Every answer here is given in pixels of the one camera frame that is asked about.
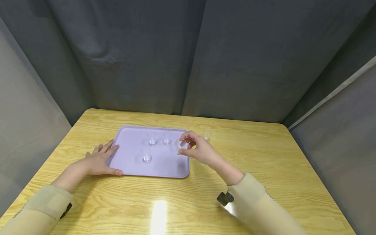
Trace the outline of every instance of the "forearm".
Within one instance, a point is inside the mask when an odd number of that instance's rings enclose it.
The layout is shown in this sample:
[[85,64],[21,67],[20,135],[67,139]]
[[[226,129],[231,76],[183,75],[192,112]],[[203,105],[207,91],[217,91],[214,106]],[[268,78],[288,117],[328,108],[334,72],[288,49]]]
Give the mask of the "forearm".
[[215,170],[228,186],[236,185],[243,179],[244,173],[226,159],[220,155],[213,159],[216,159],[216,161],[211,163],[209,167]]
[[244,174],[219,155],[213,159],[215,162],[209,166],[229,186],[238,219],[254,234],[304,234],[299,224],[266,193],[264,186],[252,175]]
[[56,178],[51,185],[57,186],[64,190],[67,190],[70,193],[73,193],[74,189],[77,185],[82,181],[82,179],[87,175],[87,171],[85,167],[82,165],[84,162],[77,161],[71,165],[69,165],[63,173]]
[[48,234],[65,212],[71,200],[72,195],[66,190],[46,185],[0,229],[0,235]]

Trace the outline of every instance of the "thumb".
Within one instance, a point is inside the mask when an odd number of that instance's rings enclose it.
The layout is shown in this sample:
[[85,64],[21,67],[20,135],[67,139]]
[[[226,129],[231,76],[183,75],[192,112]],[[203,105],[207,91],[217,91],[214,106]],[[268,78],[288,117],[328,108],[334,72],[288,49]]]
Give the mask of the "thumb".
[[194,158],[195,149],[180,149],[179,154]]
[[115,176],[121,176],[121,175],[123,175],[123,171],[108,167],[107,170],[106,170],[106,174],[112,174],[112,175],[115,175]]

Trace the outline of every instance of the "right hand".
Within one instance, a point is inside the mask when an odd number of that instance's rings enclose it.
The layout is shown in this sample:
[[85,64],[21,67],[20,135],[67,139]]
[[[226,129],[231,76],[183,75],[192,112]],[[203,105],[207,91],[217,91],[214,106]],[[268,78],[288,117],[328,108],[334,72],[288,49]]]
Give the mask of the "right hand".
[[185,132],[180,139],[185,139],[190,142],[188,149],[180,149],[179,154],[195,158],[201,163],[204,163],[211,167],[222,157],[217,153],[217,151],[212,147],[212,145],[202,136],[199,136],[193,131]]

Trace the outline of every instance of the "black wrist strap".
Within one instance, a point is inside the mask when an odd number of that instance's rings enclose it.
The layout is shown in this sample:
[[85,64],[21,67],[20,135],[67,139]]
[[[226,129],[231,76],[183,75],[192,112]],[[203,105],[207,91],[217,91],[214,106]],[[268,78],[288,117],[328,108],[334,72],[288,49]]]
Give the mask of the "black wrist strap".
[[221,192],[217,197],[217,201],[221,203],[222,206],[226,206],[227,203],[234,201],[234,197],[229,192],[227,192],[226,194]]
[[66,209],[65,212],[61,215],[60,219],[63,218],[63,217],[68,213],[68,211],[70,210],[70,208],[72,208],[72,203],[69,203],[69,205],[67,206],[67,209]]

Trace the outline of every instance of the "left hand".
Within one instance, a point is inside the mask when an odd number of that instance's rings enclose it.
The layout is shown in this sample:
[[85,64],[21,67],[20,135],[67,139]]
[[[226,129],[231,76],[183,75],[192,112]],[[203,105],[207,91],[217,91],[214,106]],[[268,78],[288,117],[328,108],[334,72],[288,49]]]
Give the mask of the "left hand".
[[115,145],[111,148],[114,143],[112,139],[105,145],[100,144],[95,147],[93,153],[86,153],[86,157],[76,162],[76,164],[81,165],[84,170],[87,171],[89,175],[101,175],[101,174],[112,174],[121,176],[123,171],[110,168],[107,166],[108,159],[114,154],[114,152],[119,148],[119,145]]

